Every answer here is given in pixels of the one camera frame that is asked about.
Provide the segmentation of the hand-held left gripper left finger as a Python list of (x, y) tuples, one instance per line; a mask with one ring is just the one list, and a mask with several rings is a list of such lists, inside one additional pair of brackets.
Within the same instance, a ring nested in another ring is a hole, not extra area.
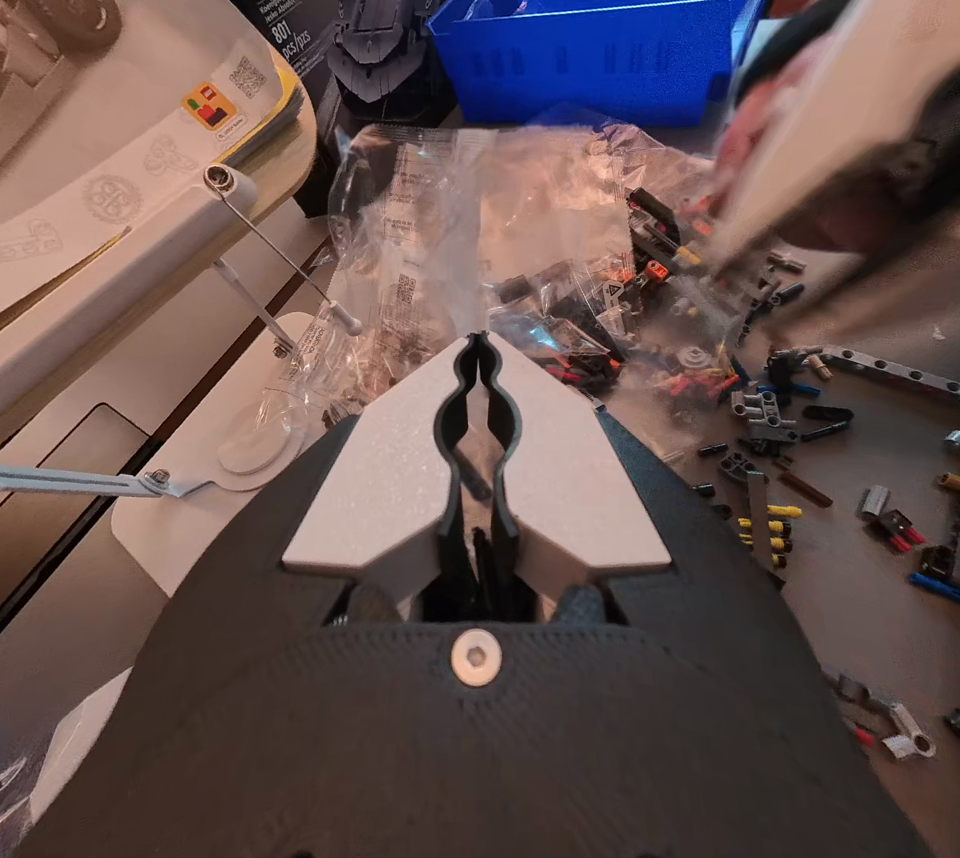
[(395, 603), (435, 580), (474, 599), (451, 452), (468, 426), (477, 342), (455, 339), (364, 409), (282, 555), (288, 571), (373, 583)]

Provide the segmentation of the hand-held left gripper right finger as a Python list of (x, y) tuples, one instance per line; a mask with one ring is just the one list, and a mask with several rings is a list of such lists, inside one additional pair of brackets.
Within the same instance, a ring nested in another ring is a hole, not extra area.
[(502, 508), (514, 573), (557, 603), (570, 586), (665, 572), (672, 559), (590, 399), (499, 335), (481, 336), (488, 402), (503, 419)]

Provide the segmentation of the pile of small toy pieces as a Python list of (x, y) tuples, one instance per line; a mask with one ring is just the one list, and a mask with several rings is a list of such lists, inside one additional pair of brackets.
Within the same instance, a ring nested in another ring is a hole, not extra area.
[(756, 322), (801, 296), (805, 289), (802, 278), (807, 267), (805, 260), (789, 252), (767, 252), (758, 279), (757, 293), (750, 300), (750, 308), (734, 342), (735, 348), (744, 345)]

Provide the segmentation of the clear bag with printed warnings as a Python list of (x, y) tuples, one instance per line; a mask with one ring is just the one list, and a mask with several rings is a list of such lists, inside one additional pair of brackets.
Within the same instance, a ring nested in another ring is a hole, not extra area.
[(563, 385), (622, 391), (681, 428), (748, 388), (735, 337), (748, 303), (651, 259), (564, 260), (483, 283), (489, 330)]

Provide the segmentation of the black toy assembly orange connectors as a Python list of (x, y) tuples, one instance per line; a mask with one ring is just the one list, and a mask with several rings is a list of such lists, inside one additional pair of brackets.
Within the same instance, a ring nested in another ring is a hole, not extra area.
[(643, 187), (629, 192), (627, 206), (634, 273), (618, 300), (621, 310), (641, 313), (666, 301), (688, 316), (713, 310), (704, 242)]

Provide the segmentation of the small clear bag toy pieces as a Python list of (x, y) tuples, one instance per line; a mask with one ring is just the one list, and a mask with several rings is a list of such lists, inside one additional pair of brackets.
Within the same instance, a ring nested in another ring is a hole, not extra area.
[(331, 294), (362, 329), (324, 354), (331, 420), (361, 413), (485, 327), (480, 166), (497, 136), (380, 124), (341, 144), (328, 204)]

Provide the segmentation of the toy set instruction booklet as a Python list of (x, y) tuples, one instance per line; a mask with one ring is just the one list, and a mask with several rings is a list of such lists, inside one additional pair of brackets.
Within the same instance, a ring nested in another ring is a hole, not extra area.
[(228, 0), (1, 0), (1, 308), (250, 142), (293, 94)]

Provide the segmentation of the short black toy beam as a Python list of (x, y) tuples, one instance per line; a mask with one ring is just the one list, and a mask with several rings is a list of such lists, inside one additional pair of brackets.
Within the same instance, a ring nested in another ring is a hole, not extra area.
[(845, 407), (808, 405), (802, 410), (801, 416), (815, 423), (815, 427), (799, 436), (801, 442), (811, 443), (849, 430), (856, 413)]

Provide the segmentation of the cluster of grey toy connectors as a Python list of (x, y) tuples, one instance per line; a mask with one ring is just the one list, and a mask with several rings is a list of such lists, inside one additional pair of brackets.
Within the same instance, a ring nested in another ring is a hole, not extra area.
[(801, 440), (796, 421), (782, 417), (773, 392), (736, 390), (730, 395), (730, 409), (746, 422), (746, 447), (758, 456), (780, 457), (784, 449)]

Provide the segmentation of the dark toy beam yellow pins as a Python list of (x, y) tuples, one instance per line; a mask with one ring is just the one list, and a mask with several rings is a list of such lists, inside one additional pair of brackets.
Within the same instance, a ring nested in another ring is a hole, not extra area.
[(793, 548), (791, 523), (800, 519), (803, 511), (793, 505), (771, 505), (766, 478), (759, 470), (746, 472), (746, 484), (749, 516), (738, 519), (740, 541), (757, 564), (778, 576), (786, 569)]

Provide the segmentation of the brown toy rod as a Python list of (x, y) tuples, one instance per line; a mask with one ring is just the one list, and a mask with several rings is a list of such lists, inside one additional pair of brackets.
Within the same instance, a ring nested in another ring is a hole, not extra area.
[(810, 483), (801, 479), (791, 471), (782, 472), (777, 477), (777, 480), (787, 489), (796, 492), (819, 508), (829, 508), (834, 504), (834, 500), (830, 496), (810, 485)]

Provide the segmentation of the black toy piece red pins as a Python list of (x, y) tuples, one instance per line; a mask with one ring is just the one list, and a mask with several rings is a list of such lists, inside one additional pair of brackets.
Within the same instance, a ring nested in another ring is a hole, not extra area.
[(877, 516), (871, 527), (899, 553), (910, 552), (927, 543), (912, 520), (898, 509), (889, 509)]

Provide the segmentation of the grey toy connector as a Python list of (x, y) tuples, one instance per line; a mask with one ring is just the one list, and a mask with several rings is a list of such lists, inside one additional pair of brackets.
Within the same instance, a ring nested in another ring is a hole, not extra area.
[(821, 665), (820, 671), (823, 680), (840, 701), (858, 708), (872, 709), (875, 706), (873, 694), (867, 685), (832, 666)]

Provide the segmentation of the wooden book stand white legs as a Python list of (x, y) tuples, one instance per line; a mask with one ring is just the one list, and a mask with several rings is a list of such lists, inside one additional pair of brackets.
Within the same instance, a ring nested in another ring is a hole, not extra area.
[[(232, 193), (252, 223), (302, 267), (325, 229), (340, 111), (332, 84), (297, 119), (234, 166)], [(2, 329), (2, 467), (136, 472), (263, 331), (245, 297), (218, 276), (243, 275), (279, 314), (299, 288), (202, 178), (155, 217), (48, 290)], [(81, 494), (2, 490), (2, 614), (32, 597), (107, 507)]]

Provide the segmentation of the white toy connector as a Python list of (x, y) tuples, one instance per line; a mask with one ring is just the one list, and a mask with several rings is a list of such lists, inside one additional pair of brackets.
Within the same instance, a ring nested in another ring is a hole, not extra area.
[(882, 739), (882, 745), (894, 759), (932, 759), (937, 754), (932, 739), (921, 729), (906, 706), (895, 701), (886, 709), (893, 732)]

